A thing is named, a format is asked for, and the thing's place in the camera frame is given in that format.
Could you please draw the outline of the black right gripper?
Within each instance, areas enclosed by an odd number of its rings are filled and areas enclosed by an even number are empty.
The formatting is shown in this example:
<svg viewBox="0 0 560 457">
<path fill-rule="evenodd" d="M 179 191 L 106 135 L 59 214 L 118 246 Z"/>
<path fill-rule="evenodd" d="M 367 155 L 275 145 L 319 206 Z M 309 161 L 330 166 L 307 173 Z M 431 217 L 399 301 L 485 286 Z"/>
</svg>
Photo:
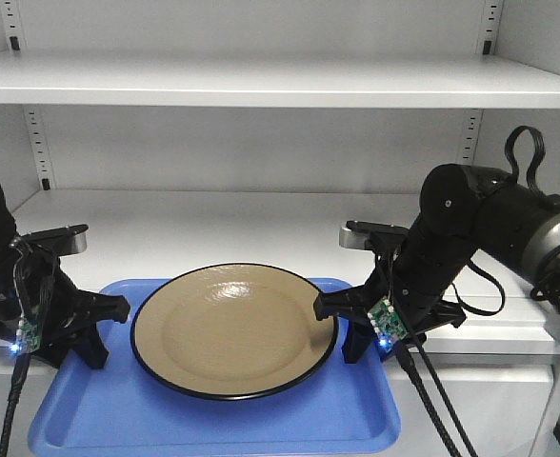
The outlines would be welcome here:
<svg viewBox="0 0 560 457">
<path fill-rule="evenodd" d="M 418 333 L 449 322 L 463 322 L 465 313 L 443 300 L 446 289 L 469 261 L 469 241 L 433 233 L 414 223 L 400 246 L 374 252 L 375 268 L 364 286 L 320 292 L 313 302 L 318 321 L 331 316 L 349 320 L 342 354 L 356 364 L 373 339 L 370 306 L 391 293 L 411 327 Z"/>
</svg>

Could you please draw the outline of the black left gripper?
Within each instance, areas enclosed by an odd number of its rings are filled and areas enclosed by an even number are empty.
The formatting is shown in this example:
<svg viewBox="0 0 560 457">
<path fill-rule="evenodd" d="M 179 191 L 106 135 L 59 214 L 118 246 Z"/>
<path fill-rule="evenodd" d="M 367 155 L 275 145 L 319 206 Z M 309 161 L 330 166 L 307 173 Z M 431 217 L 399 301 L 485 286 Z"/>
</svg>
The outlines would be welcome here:
<svg viewBox="0 0 560 457">
<path fill-rule="evenodd" d="M 97 325 L 89 323 L 124 324 L 130 304 L 123 295 L 78 289 L 60 258 L 23 237 L 0 246 L 0 340 L 11 344 L 26 318 L 43 326 L 41 347 L 30 355 L 59 368 L 72 349 L 89 368 L 102 369 L 109 352 Z"/>
</svg>

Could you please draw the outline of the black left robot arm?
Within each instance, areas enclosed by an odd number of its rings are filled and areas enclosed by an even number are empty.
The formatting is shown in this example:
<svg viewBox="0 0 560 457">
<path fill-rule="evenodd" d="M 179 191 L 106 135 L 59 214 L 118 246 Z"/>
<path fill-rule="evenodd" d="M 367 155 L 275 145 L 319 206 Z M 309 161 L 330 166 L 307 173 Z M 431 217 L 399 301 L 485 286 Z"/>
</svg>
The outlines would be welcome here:
<svg viewBox="0 0 560 457">
<path fill-rule="evenodd" d="M 100 321 L 126 322 L 130 305 L 121 296 L 78 288 L 60 259 L 84 251 L 88 225 L 21 234 L 0 185 L 0 340 L 15 355 L 29 353 L 58 368 L 69 351 L 93 369 L 109 352 Z"/>
</svg>

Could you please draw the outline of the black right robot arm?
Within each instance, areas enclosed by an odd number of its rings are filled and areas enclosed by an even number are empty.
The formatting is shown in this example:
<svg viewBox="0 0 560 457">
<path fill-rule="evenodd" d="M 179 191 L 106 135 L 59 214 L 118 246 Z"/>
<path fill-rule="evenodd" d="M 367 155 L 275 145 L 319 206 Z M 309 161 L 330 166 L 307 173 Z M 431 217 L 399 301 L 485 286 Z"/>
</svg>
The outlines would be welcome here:
<svg viewBox="0 0 560 457">
<path fill-rule="evenodd" d="M 560 312 L 560 195 L 536 183 L 545 156 L 539 130 L 531 131 L 533 156 L 521 171 L 514 156 L 517 134 L 505 144 L 509 170 L 441 165 L 427 176 L 419 214 L 409 228 L 349 221 L 345 248 L 368 250 L 375 267 L 365 284 L 322 293 L 318 319 L 349 323 L 342 346 L 356 363 L 373 341 L 391 352 L 395 341 L 423 342 L 429 330 L 461 325 L 472 307 L 444 293 L 472 257 L 483 251 L 531 285 L 530 296 Z"/>
</svg>

